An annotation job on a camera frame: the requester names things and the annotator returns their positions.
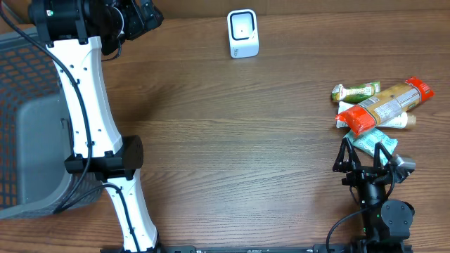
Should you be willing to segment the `orange spaghetti pack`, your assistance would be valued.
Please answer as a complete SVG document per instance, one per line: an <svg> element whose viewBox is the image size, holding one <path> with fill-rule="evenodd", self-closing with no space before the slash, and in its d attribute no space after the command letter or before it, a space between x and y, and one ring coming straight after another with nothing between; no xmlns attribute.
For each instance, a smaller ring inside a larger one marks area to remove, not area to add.
<svg viewBox="0 0 450 253"><path fill-rule="evenodd" d="M434 95L429 85L417 77L411 77L338 113L335 120L344 122L355 136L359 136L415 108Z"/></svg>

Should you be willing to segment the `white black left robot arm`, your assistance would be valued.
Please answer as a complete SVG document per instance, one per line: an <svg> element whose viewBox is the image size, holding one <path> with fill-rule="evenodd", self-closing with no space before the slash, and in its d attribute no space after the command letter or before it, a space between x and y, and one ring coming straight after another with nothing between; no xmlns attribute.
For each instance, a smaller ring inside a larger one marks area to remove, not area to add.
<svg viewBox="0 0 450 253"><path fill-rule="evenodd" d="M164 19L152 1L34 0L29 16L41 50L58 71L72 124L71 174L93 174L94 192L108 192L123 234L123 252L161 252L158 230L141 187L143 146L122 136L113 119L102 64L122 44L154 30Z"/></svg>

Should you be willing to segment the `teal snack packet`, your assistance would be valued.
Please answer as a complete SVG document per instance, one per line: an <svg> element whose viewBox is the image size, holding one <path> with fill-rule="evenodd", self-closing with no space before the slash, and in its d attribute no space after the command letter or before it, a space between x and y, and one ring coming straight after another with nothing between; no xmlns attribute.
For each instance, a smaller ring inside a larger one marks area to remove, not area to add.
<svg viewBox="0 0 450 253"><path fill-rule="evenodd" d="M353 131L350 131L344 135L344 138L348 138L355 148L364 151L371 157L374 157L375 155L376 143L381 142L389 154L392 154L394 152L394 149L398 145L397 139L390 138L388 135L378 129L372 129L358 137L354 135Z"/></svg>

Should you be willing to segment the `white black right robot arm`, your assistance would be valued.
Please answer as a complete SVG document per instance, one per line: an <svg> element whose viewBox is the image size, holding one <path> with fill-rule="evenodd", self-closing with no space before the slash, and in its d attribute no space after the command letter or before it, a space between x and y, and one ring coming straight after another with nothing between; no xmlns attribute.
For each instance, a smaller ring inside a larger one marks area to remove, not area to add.
<svg viewBox="0 0 450 253"><path fill-rule="evenodd" d="M404 241L410 237L410 227L415 214L408 202L390 197L394 187L403 183L416 169L412 158L391 155L378 142L372 166L361 164L348 138L341 142L339 153L333 165L334 172L345 174L342 185L356 189L352 197L359 210L337 221L326 236L327 252L412 252L412 246ZM355 237L348 245L333 245L331 235L344 222L360 216L364 235Z"/></svg>

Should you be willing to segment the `green yellow snack pouch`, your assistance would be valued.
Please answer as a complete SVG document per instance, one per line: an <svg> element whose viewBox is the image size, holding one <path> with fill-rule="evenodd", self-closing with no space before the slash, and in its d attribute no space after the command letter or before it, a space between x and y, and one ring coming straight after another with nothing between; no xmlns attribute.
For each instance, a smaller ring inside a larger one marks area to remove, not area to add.
<svg viewBox="0 0 450 253"><path fill-rule="evenodd" d="M347 88L338 84L333 88L330 97L333 102L360 103L379 92L380 82L368 82Z"/></svg>

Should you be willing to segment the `white tube with gold cap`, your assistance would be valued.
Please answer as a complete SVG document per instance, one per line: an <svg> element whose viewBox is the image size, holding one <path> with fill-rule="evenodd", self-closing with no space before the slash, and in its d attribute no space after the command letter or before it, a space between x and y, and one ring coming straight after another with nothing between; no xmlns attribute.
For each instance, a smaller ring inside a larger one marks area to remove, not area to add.
<svg viewBox="0 0 450 253"><path fill-rule="evenodd" d="M350 109L351 107L354 106L354 104L351 103L346 103L343 101L340 101L338 103L339 108L338 108L338 112L344 112L347 109ZM402 114L400 114L397 117L394 117L382 124L379 125L379 127L385 127L385 128L395 128L395 129L412 129L416 126L416 116L412 115L411 113L408 112L403 112Z"/></svg>

